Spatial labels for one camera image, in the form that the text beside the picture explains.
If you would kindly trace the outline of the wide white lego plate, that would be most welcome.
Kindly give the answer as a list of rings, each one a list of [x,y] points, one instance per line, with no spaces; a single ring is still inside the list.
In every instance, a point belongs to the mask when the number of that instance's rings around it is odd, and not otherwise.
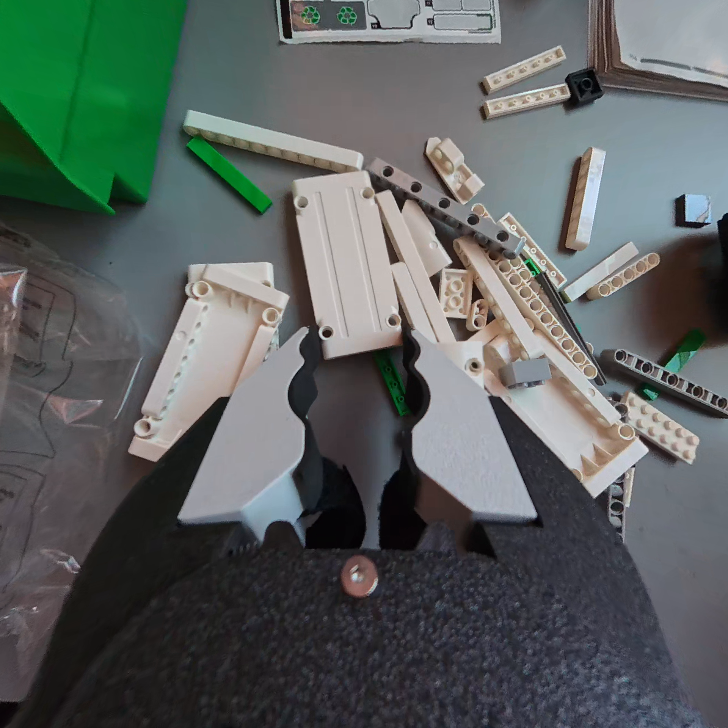
[[[678,422],[657,410],[633,392],[625,392],[620,402],[626,407],[624,421],[647,441],[673,458],[693,464],[700,439]]]

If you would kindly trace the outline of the small black lego brick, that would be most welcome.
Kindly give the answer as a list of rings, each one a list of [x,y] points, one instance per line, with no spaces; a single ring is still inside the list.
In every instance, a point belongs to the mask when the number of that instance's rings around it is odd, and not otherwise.
[[[574,71],[565,78],[570,94],[570,104],[582,107],[604,96],[604,89],[598,80],[595,68]]]

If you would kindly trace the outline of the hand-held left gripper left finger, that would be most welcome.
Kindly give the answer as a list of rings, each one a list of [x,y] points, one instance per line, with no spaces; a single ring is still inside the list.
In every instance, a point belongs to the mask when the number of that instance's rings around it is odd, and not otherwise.
[[[301,328],[237,386],[177,516],[181,523],[243,523],[262,541],[293,525],[323,489],[323,460],[307,419],[317,397],[318,333]]]

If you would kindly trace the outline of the green lego tile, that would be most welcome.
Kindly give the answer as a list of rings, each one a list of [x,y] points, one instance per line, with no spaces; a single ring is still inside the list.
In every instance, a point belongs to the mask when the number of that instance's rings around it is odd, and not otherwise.
[[[659,362],[660,366],[669,372],[678,373],[692,359],[697,351],[705,344],[706,335],[700,329],[692,329],[686,336]],[[636,394],[645,400],[654,401],[660,396],[660,390],[642,384]]]
[[[204,138],[192,137],[187,149],[259,213],[265,213],[272,206],[271,199]]]

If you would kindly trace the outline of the sticker sheet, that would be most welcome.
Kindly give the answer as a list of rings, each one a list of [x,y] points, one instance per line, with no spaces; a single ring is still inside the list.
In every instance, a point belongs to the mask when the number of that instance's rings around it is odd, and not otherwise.
[[[498,44],[496,1],[277,1],[287,44]]]

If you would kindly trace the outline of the instruction booklet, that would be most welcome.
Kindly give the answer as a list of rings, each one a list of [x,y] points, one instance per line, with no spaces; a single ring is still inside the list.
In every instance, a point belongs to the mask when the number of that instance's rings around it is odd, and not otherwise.
[[[589,65],[603,86],[727,100],[726,1],[590,1]]]

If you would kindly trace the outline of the clear empty plastic bag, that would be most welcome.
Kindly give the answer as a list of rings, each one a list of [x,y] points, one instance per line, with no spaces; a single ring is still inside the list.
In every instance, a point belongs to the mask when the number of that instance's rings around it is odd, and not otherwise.
[[[141,364],[123,293],[2,224],[2,703],[28,694],[81,564],[121,499]]]

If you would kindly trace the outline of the long white lego beam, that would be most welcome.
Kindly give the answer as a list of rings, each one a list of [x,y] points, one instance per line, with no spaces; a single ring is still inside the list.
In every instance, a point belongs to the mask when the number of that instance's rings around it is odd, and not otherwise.
[[[183,122],[190,136],[335,173],[361,170],[360,152],[264,129],[218,116],[188,111]]]

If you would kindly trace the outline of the short white lego liftarm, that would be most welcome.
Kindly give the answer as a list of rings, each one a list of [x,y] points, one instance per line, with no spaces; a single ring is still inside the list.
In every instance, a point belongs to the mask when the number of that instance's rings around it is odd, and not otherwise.
[[[610,278],[605,278],[603,281],[591,287],[586,291],[586,296],[591,301],[611,296],[618,290],[623,289],[638,278],[641,278],[659,264],[660,255],[658,253],[645,255],[634,263],[616,271]]]

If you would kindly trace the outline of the pile of white lego pieces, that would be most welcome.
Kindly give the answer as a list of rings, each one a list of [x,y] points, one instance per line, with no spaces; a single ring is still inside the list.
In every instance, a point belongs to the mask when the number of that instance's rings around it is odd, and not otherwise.
[[[493,313],[497,333],[484,343],[485,387],[537,435],[592,497],[605,492],[648,450],[632,426],[598,391],[593,368],[537,294],[523,262],[484,250],[472,237],[453,249]],[[500,370],[543,359],[551,377],[508,388]]]

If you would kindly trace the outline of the green plastic box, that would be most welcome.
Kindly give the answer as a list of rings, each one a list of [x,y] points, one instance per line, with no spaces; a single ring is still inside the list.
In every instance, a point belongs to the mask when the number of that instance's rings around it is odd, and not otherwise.
[[[1,2],[1,194],[145,203],[186,1]]]

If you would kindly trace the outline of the small white curved lego piece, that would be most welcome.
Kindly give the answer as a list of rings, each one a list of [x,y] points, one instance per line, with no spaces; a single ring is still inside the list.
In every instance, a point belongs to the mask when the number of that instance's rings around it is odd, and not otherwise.
[[[450,138],[429,138],[425,155],[460,204],[468,203],[482,189],[484,182],[465,164],[463,153]]]

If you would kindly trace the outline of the white lego panel with pins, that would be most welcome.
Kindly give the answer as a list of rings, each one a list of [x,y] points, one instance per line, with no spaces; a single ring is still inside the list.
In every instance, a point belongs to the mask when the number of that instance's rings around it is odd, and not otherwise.
[[[288,295],[274,282],[269,262],[188,267],[187,302],[134,425],[130,454],[158,461],[278,348]]]

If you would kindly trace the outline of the large white lego panel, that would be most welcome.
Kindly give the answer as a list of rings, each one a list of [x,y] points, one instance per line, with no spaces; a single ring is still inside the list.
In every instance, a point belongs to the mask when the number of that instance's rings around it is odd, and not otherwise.
[[[324,359],[400,345],[399,305],[369,174],[298,179],[292,195]]]

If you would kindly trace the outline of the dark grey lego tile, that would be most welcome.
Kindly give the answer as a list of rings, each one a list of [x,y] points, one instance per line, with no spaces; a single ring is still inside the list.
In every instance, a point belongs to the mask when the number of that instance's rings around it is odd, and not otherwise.
[[[677,226],[703,228],[713,223],[712,201],[708,195],[683,194],[676,198]]]

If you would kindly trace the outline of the green lego plate with holes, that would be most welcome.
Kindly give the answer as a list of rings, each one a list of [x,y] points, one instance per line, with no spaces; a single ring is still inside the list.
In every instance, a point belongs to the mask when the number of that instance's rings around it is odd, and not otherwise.
[[[389,350],[377,350],[373,352],[373,359],[384,380],[384,384],[392,398],[392,402],[400,416],[411,415],[405,396],[405,386],[400,374],[392,360]]]

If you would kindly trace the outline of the white lego brick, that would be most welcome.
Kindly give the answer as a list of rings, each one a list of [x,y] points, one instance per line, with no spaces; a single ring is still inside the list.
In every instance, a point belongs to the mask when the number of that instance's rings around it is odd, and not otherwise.
[[[585,250],[590,243],[605,159],[605,150],[595,147],[582,155],[565,241],[569,250]]]

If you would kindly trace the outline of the grey lego brick with holes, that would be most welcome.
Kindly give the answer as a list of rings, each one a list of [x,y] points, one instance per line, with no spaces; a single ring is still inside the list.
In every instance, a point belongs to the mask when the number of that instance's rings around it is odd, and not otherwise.
[[[402,201],[414,200],[430,219],[444,223],[460,235],[473,237],[481,247],[496,250],[507,259],[514,259],[523,250],[524,237],[506,231],[492,219],[477,215],[386,161],[374,159],[366,170],[380,189],[390,190]]]

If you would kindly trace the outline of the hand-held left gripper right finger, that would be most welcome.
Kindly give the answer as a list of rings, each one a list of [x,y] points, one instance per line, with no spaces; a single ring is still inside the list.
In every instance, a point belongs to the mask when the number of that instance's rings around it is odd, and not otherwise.
[[[403,364],[415,423],[405,462],[415,479],[415,510],[449,526],[531,523],[537,511],[484,387],[483,345],[436,344],[407,331]]]

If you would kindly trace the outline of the black lego axle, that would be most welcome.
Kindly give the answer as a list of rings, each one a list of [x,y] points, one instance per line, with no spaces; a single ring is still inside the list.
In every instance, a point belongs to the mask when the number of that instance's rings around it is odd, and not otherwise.
[[[595,378],[596,385],[604,386],[606,384],[606,378],[604,376],[604,371],[601,369],[601,367],[598,365],[597,360],[595,359],[595,356],[592,351],[590,351],[589,347],[587,346],[587,343],[583,339],[581,333],[578,331],[576,324],[572,320],[571,316],[566,310],[566,306],[562,301],[562,298],[559,295],[559,292],[556,291],[556,289],[553,287],[551,283],[551,279],[549,278],[548,274],[546,272],[541,271],[539,267],[536,267],[538,274],[535,276],[535,280],[540,284],[541,289],[544,291],[545,296],[548,297],[548,300],[551,302],[551,306],[553,307],[557,318],[559,318],[560,323],[565,328],[566,332],[569,334],[569,336],[577,343],[579,346],[579,349],[584,352],[587,359],[591,362],[592,365],[594,365],[597,374]]]

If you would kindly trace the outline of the long grey lego liftarm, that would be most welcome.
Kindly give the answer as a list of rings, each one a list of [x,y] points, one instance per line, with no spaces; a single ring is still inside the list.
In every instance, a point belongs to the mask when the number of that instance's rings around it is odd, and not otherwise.
[[[600,359],[607,367],[652,389],[669,393],[704,411],[727,417],[727,398],[669,371],[649,359],[624,349],[603,350]]]

